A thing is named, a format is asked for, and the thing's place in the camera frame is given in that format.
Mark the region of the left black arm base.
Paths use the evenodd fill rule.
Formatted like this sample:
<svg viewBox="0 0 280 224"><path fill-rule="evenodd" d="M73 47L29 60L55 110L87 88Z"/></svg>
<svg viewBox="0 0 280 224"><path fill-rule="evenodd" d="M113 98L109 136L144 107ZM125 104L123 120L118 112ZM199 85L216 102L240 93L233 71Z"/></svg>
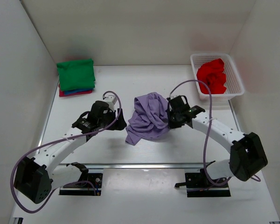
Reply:
<svg viewBox="0 0 280 224"><path fill-rule="evenodd" d="M59 189L61 196L101 196L103 183L103 170L90 169L79 163L68 163L66 167L79 169L81 175Z"/></svg>

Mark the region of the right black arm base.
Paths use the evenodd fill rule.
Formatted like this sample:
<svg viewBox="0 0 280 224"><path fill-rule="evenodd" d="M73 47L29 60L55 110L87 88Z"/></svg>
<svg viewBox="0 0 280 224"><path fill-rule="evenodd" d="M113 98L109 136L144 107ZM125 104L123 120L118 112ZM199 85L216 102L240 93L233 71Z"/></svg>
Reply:
<svg viewBox="0 0 280 224"><path fill-rule="evenodd" d="M202 163L182 163L185 180L177 182L175 189L186 189L187 197L231 197L229 185L216 186L205 176Z"/></svg>

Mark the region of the purple t-shirt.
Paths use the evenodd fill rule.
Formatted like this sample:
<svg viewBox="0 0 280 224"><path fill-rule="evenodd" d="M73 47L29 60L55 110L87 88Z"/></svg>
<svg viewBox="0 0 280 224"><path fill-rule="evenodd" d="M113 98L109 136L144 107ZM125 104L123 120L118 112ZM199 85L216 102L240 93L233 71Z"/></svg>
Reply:
<svg viewBox="0 0 280 224"><path fill-rule="evenodd" d="M125 142L135 146L141 139L157 140L168 133L167 109L168 101L157 92L135 97Z"/></svg>

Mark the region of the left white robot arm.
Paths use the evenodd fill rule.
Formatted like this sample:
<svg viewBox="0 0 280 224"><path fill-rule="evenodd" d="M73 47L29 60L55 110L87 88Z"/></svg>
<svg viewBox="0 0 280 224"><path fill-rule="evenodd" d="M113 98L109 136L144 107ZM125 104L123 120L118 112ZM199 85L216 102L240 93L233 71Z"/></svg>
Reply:
<svg viewBox="0 0 280 224"><path fill-rule="evenodd" d="M97 100L91 110L83 112L60 140L49 143L43 152L32 158L21 158L12 175L12 187L33 203L39 204L48 198L52 190L63 185L72 182L78 186L85 185L88 174L84 165L74 162L60 168L59 164L98 133L125 129L122 110L115 108L119 101L114 95Z"/></svg>

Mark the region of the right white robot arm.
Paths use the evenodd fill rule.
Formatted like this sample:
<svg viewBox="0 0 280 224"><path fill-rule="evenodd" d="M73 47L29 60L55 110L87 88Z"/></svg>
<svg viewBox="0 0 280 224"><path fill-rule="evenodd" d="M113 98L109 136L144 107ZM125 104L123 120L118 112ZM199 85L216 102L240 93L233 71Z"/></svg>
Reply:
<svg viewBox="0 0 280 224"><path fill-rule="evenodd" d="M185 96L168 98L167 115L169 129L187 125L206 135L203 168L200 170L200 183L205 187L217 185L216 181L221 178L236 177L246 182L268 165L266 153L256 133L246 134L229 128L203 108L197 105L190 107ZM229 159L207 163L209 139L220 144L229 153Z"/></svg>

